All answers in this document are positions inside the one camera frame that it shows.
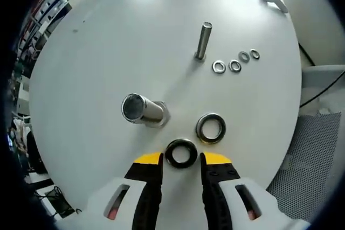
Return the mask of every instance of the metal rod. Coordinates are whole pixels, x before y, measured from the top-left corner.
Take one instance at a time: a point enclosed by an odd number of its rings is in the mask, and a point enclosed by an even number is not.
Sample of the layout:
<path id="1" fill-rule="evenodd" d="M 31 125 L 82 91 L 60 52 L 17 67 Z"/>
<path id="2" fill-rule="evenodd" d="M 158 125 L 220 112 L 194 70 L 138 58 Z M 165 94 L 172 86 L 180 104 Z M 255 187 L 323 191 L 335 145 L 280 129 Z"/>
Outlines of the metal rod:
<path id="1" fill-rule="evenodd" d="M 201 28 L 201 33 L 200 33 L 198 50 L 195 53 L 195 58 L 198 60 L 203 60 L 205 58 L 206 47 L 209 42 L 211 31 L 212 31 L 212 24 L 209 22 L 203 23 L 203 26 Z"/>
<path id="2" fill-rule="evenodd" d="M 169 119 L 163 102 L 152 102 L 140 94 L 127 95 L 122 102 L 121 112 L 127 121 L 149 127 L 162 127 Z"/>

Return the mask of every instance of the small metal washer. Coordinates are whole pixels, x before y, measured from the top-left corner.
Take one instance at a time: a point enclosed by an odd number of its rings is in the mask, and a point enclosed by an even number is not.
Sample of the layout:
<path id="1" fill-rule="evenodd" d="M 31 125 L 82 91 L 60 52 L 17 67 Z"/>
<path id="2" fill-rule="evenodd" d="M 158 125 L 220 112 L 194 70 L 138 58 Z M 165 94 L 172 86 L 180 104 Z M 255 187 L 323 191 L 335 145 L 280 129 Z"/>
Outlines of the small metal washer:
<path id="1" fill-rule="evenodd" d="M 226 70 L 226 65 L 224 62 L 222 62 L 221 60 L 217 60 L 215 62 L 213 62 L 212 64 L 212 70 L 213 72 L 215 72 L 216 74 L 223 74 Z"/>
<path id="2" fill-rule="evenodd" d="M 241 69 L 242 69 L 242 66 L 241 66 L 241 64 L 240 64 L 237 60 L 234 59 L 234 60 L 231 60 L 231 61 L 230 61 L 230 63 L 229 63 L 229 69 L 230 69 L 232 72 L 239 73 L 239 72 L 241 71 Z"/>
<path id="3" fill-rule="evenodd" d="M 203 131 L 203 127 L 206 121 L 215 120 L 219 124 L 219 133 L 216 137 L 206 137 Z M 223 139 L 226 132 L 226 124 L 224 119 L 216 113 L 208 113 L 202 116 L 196 123 L 195 132 L 197 137 L 206 144 L 216 144 Z"/>
<path id="4" fill-rule="evenodd" d="M 260 53 L 257 50 L 251 49 L 250 50 L 250 56 L 252 56 L 255 59 L 259 59 L 260 58 Z"/>
<path id="5" fill-rule="evenodd" d="M 238 58 L 243 61 L 244 63 L 248 63 L 249 60 L 250 60 L 250 57 L 249 57 L 249 54 L 246 53 L 245 51 L 241 51 L 239 54 L 238 54 Z"/>

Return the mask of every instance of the black cable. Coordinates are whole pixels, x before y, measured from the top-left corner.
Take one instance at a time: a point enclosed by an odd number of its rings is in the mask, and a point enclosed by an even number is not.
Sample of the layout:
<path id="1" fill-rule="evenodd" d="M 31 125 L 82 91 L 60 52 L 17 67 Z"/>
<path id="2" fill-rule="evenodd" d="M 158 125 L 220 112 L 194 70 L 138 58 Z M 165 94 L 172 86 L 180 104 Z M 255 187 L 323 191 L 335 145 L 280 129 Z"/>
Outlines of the black cable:
<path id="1" fill-rule="evenodd" d="M 315 67 L 315 63 L 312 60 L 312 58 L 309 56 L 309 54 L 306 52 L 306 50 L 303 48 L 303 46 L 298 43 L 298 46 L 300 47 L 300 50 L 303 52 L 303 54 L 306 56 L 306 58 L 308 59 L 308 61 L 310 62 L 310 64 L 312 64 L 313 67 Z"/>
<path id="2" fill-rule="evenodd" d="M 310 100 L 306 101 L 305 103 L 300 105 L 300 108 L 302 108 L 303 106 L 307 105 L 308 103 L 314 101 L 316 98 L 318 98 L 321 94 L 323 94 L 325 91 L 327 91 L 328 89 L 330 89 L 335 83 L 338 82 L 338 80 L 345 74 L 345 70 L 343 72 L 341 72 L 341 74 L 329 85 L 327 86 L 324 90 L 322 90 L 319 94 L 316 94 L 313 98 L 311 98 Z"/>

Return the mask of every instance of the gray mesh panel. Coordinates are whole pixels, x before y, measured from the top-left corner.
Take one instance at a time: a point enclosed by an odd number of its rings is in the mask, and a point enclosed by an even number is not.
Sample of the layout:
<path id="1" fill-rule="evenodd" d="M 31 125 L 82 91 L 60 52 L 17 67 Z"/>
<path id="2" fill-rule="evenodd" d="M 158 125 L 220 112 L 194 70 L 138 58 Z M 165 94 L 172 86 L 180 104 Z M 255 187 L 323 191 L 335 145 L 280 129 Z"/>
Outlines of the gray mesh panel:
<path id="1" fill-rule="evenodd" d="M 268 192 L 293 219 L 311 221 L 329 197 L 341 113 L 300 116 L 285 160 Z"/>

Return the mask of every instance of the hollow metal cylinder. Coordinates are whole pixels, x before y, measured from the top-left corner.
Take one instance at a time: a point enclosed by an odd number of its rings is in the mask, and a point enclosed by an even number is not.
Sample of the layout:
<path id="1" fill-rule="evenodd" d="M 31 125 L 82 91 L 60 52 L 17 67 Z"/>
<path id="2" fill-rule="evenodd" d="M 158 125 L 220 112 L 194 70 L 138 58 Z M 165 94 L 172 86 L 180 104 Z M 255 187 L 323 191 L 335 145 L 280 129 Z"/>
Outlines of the hollow metal cylinder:
<path id="1" fill-rule="evenodd" d="M 210 34 L 212 31 L 212 24 L 209 22 L 203 23 L 200 33 L 198 50 L 195 53 L 194 57 L 197 60 L 203 60 L 205 58 L 206 47 L 209 42 Z"/>
<path id="2" fill-rule="evenodd" d="M 163 102 L 152 102 L 140 94 L 127 95 L 122 102 L 121 112 L 127 121 L 149 127 L 162 127 L 169 119 Z"/>

